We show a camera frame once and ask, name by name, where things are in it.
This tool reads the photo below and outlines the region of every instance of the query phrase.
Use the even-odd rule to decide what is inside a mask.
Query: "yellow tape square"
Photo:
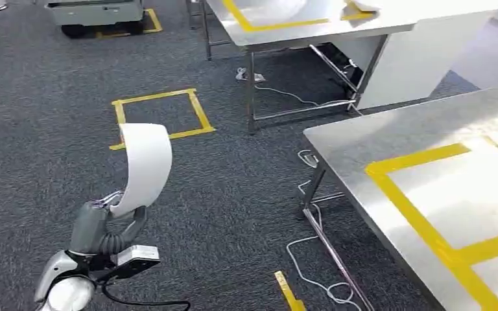
[[[153,8],[146,8],[146,9],[144,9],[144,12],[146,12],[146,14],[148,14],[147,16],[152,21],[154,28],[153,29],[144,29],[143,33],[144,34],[152,34],[154,32],[162,31],[163,28],[161,27],[161,23],[158,20],[158,17],[156,15],[154,9]],[[117,37],[125,37],[125,36],[130,36],[130,35],[131,34],[129,34],[128,32],[121,32],[118,34],[103,34],[101,31],[98,31],[96,33],[96,38],[98,38],[98,39],[99,38],[117,38]]]
[[[483,310],[498,310],[498,297],[474,272],[472,265],[498,257],[498,236],[482,242],[454,249],[447,240],[422,215],[402,190],[388,176],[403,168],[422,165],[470,152],[463,144],[403,155],[393,159],[370,163],[365,172],[377,184],[388,199],[397,207],[413,229],[421,236],[433,253],[440,259]]]
[[[207,119],[207,116],[205,115],[205,111],[203,111],[203,107],[199,103],[199,100],[198,100],[195,92],[196,92],[196,89],[182,89],[179,91],[158,93],[158,94],[153,94],[153,95],[146,95],[146,96],[140,96],[140,97],[134,97],[134,98],[127,98],[127,99],[119,99],[119,100],[113,101],[112,105],[115,106],[115,114],[117,115],[117,123],[122,124],[122,123],[126,123],[125,111],[123,109],[123,105],[125,105],[125,104],[131,104],[133,102],[143,102],[146,100],[159,99],[159,98],[164,98],[164,97],[187,94],[189,99],[190,99],[190,103],[192,104],[192,108],[194,109],[194,112],[196,113],[198,120],[201,124],[201,128],[197,128],[195,130],[184,131],[184,132],[172,133],[172,134],[169,134],[169,138],[176,139],[176,138],[199,135],[199,134],[203,134],[203,133],[214,132],[215,129],[209,123],[209,119]],[[113,146],[110,146],[111,150],[120,150],[123,148],[125,148],[125,143],[123,142],[123,138],[121,138],[120,144],[115,144]]]
[[[323,24],[329,23],[329,19],[312,19],[309,21],[295,21],[291,23],[280,23],[273,25],[263,25],[263,26],[253,26],[251,22],[247,20],[247,18],[243,15],[241,10],[235,5],[234,0],[222,0],[224,6],[232,13],[232,15],[236,18],[237,22],[241,26],[241,28],[247,32],[253,31],[264,31],[264,30],[276,30],[276,29],[284,29],[291,28],[303,25],[315,25],[315,24]]]

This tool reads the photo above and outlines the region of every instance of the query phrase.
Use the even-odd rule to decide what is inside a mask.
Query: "metal table leg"
[[[379,44],[377,45],[377,48],[375,50],[375,53],[373,54],[373,57],[370,60],[370,64],[364,73],[364,76],[360,79],[360,82],[358,83],[357,86],[357,91],[352,94],[352,99],[355,100],[354,103],[348,104],[346,107],[346,111],[349,111],[351,108],[358,108],[358,104],[360,103],[360,100],[362,99],[362,94],[366,91],[366,88],[368,87],[369,81],[371,79],[371,76],[373,75],[373,72],[375,71],[375,68],[377,67],[377,63],[379,60],[379,57],[381,57],[386,41],[388,39],[388,34],[383,34],[381,38],[379,39]]]
[[[195,29],[196,27],[194,26],[192,0],[186,0],[186,11],[188,12],[188,25],[190,26],[190,29]]]
[[[211,42],[209,41],[209,29],[207,25],[207,1],[200,0],[199,7],[203,21],[203,35],[205,37],[205,52],[207,53],[207,60],[211,60]]]
[[[322,243],[327,248],[327,251],[333,258],[333,261],[335,261],[335,264],[337,265],[337,268],[340,270],[342,276],[345,278],[346,282],[350,284],[351,288],[356,293],[356,295],[360,298],[366,310],[374,311],[375,309],[373,305],[366,297],[365,293],[361,290],[360,286],[354,281],[353,277],[350,275],[350,272],[346,268],[346,265],[342,261],[341,257],[338,255],[337,251],[335,250],[329,239],[326,237],[324,230],[320,227],[320,224],[318,223],[316,218],[314,218],[314,216],[312,215],[312,211],[310,210],[310,204],[312,204],[313,202],[316,190],[318,190],[318,187],[320,186],[320,183],[322,182],[325,173],[326,170],[324,168],[324,165],[321,162],[318,162],[318,166],[314,170],[314,176],[312,177],[312,181],[308,185],[308,188],[306,190],[303,199],[304,202],[303,213],[308,219],[308,221],[310,221],[312,228],[314,229],[314,231],[316,231],[316,234],[318,235]]]
[[[310,184],[308,184],[308,187],[305,190],[304,199],[302,201],[304,204],[304,209],[310,208],[312,199],[314,198],[314,195],[316,194],[316,191],[318,190],[318,187],[320,186],[325,173],[326,170],[324,169],[323,164],[318,162],[318,166],[314,169],[314,176],[312,177],[312,181],[310,181]]]
[[[247,117],[249,134],[255,133],[255,55],[247,52]]]

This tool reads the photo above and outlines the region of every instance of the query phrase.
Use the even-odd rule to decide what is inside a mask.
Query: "white cable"
[[[247,72],[247,68],[238,68],[237,69],[237,74],[235,75],[235,79],[236,80],[241,80],[241,81],[247,81],[247,78],[245,78],[243,75],[245,74],[245,72]],[[276,93],[279,93],[279,94],[283,94],[283,95],[288,95],[288,96],[291,96],[291,97],[294,97],[294,98],[297,98],[297,100],[303,104],[312,104],[314,106],[321,106],[321,105],[328,105],[328,104],[332,104],[332,103],[336,103],[336,102],[345,102],[345,100],[332,100],[330,102],[326,102],[324,104],[318,104],[317,102],[313,102],[311,100],[304,100],[302,98],[300,98],[299,96],[293,94],[293,93],[289,93],[289,92],[284,92],[284,91],[280,91],[278,89],[273,89],[271,87],[259,87],[257,85],[255,85],[255,88],[256,89],[260,89],[260,90],[265,90],[265,91],[273,91],[273,92],[276,92]]]
[[[305,181],[304,183],[298,185],[297,187],[299,188],[300,192],[302,192],[303,194],[305,194],[306,192],[304,191],[304,189],[302,188],[303,186],[306,186],[310,183],[310,179]],[[317,205],[317,204],[314,204],[312,203],[312,206],[318,211],[318,225],[320,226],[320,230],[323,230],[323,226],[322,226],[322,211],[320,209],[320,207]],[[351,304],[353,306],[356,307],[356,309],[358,311],[362,311],[362,309],[360,308],[360,306],[353,302],[352,301],[352,297],[354,296],[354,291],[352,290],[352,287],[350,286],[350,284],[348,284],[347,282],[338,282],[338,283],[335,283],[329,287],[325,287],[324,285],[316,282],[316,281],[313,281],[313,280],[310,280],[308,278],[306,278],[303,274],[302,274],[302,271],[301,269],[299,268],[299,264],[297,262],[297,260],[295,259],[295,256],[293,255],[290,247],[297,244],[297,243],[300,243],[300,242],[305,242],[305,241],[309,241],[309,240],[314,240],[318,238],[318,236],[310,236],[308,238],[301,238],[299,240],[296,240],[296,241],[293,241],[289,244],[287,244],[287,246],[285,247],[286,250],[287,250],[287,253],[289,254],[289,256],[291,257],[291,260],[293,260],[293,264],[295,265],[295,268],[297,269],[297,273],[299,273],[299,276],[301,279],[303,279],[305,282],[308,282],[310,284],[313,284],[313,285],[316,285],[318,287],[320,287],[321,289],[325,290],[326,293],[327,293],[327,296],[329,298],[331,298],[334,302],[340,304],[340,305],[344,305],[346,303],[348,304]],[[341,299],[341,298],[338,298],[338,297],[335,297],[335,295],[333,295],[333,293],[331,292],[332,289],[334,289],[335,287],[337,286],[348,286],[348,288],[350,289],[350,295],[346,298],[346,299]]]
[[[304,152],[310,153],[310,156],[314,158],[315,163],[311,163],[305,156],[303,156],[302,154]],[[297,156],[299,156],[299,159],[301,159],[304,162],[304,164],[308,165],[311,168],[316,168],[318,166],[318,158],[312,154],[312,150],[308,150],[308,149],[301,150],[297,153]]]

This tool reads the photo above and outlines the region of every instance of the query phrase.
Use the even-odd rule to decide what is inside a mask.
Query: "black cable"
[[[190,310],[191,304],[189,301],[162,301],[162,302],[145,302],[145,301],[126,301],[117,298],[116,296],[113,296],[108,292],[108,281],[105,281],[102,284],[102,294],[104,294],[107,298],[111,299],[112,301],[115,301],[116,303],[122,303],[124,305],[132,305],[132,306],[172,306],[172,305],[185,305],[186,308],[184,311]]]

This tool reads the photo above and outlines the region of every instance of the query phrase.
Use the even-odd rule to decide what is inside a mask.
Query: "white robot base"
[[[142,0],[57,0],[46,7],[70,38],[83,37],[88,26],[122,24],[131,34],[144,31]]]

